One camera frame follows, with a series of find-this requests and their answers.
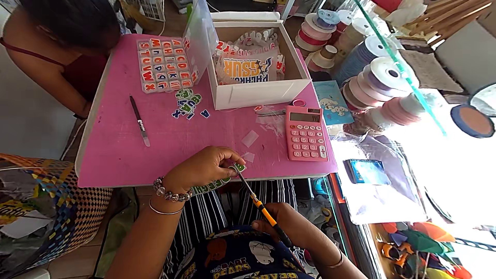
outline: pink table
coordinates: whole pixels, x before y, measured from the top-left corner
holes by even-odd
[[[264,131],[255,122],[252,107],[214,110],[206,72],[193,87],[203,97],[195,110],[198,113],[191,120],[173,118],[171,113],[177,108],[173,93],[147,95],[141,90],[136,39],[149,37],[123,36],[107,63],[76,158],[79,187],[151,185],[158,176],[208,145],[229,146],[241,155],[254,153],[254,162],[247,162],[243,173],[249,180],[319,177],[337,171],[325,129],[329,162],[290,161],[285,135],[277,137],[271,130]],[[150,147],[143,143],[130,94],[136,100]],[[298,98],[305,100],[307,107],[319,107],[312,83]],[[279,109],[286,104],[274,106]],[[204,109],[210,113],[208,119],[199,114]],[[241,140],[251,130],[259,137],[247,148]]]

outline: black hair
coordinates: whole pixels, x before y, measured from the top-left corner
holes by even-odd
[[[119,22],[108,0],[20,0],[36,24],[65,45],[104,47],[104,34]]]

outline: woman's left hand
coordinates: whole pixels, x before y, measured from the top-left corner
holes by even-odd
[[[222,146],[207,146],[200,152],[173,168],[165,177],[163,185],[181,187],[187,191],[193,186],[204,186],[213,181],[235,177],[236,171],[228,168],[227,159],[240,165],[245,161],[234,150]]]

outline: bangle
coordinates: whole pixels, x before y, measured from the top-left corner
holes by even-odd
[[[161,212],[161,211],[158,211],[158,210],[156,210],[156,209],[154,209],[154,208],[153,208],[153,206],[152,206],[152,200],[151,200],[151,199],[148,201],[148,205],[150,206],[150,208],[151,208],[153,211],[157,212],[158,214],[163,214],[163,215],[174,215],[174,214],[176,214],[176,213],[179,213],[179,212],[183,211],[183,209],[180,209],[180,210],[178,210],[178,211],[176,211],[176,212],[172,212],[172,213],[167,213],[167,212]]]
[[[175,202],[185,202],[193,196],[193,191],[190,189],[185,194],[173,194],[171,191],[165,192],[165,188],[162,184],[163,176],[160,176],[153,182],[153,189],[157,191],[157,196],[165,197],[166,201]]]
[[[343,264],[343,262],[344,262],[344,256],[343,256],[343,252],[341,252],[341,250],[339,250],[339,253],[341,254],[341,258],[339,259],[339,262],[338,262],[337,264],[332,265],[332,266],[327,266],[327,265],[323,265],[323,264],[321,264],[321,265],[323,265],[323,266],[325,266],[325,267],[327,267],[327,268],[330,268],[330,269],[334,269],[334,268],[336,268],[336,267],[338,267],[338,266],[342,265],[342,264]]]

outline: pink calculator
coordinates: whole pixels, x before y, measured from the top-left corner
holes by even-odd
[[[286,137],[291,161],[327,162],[322,109],[287,106]]]

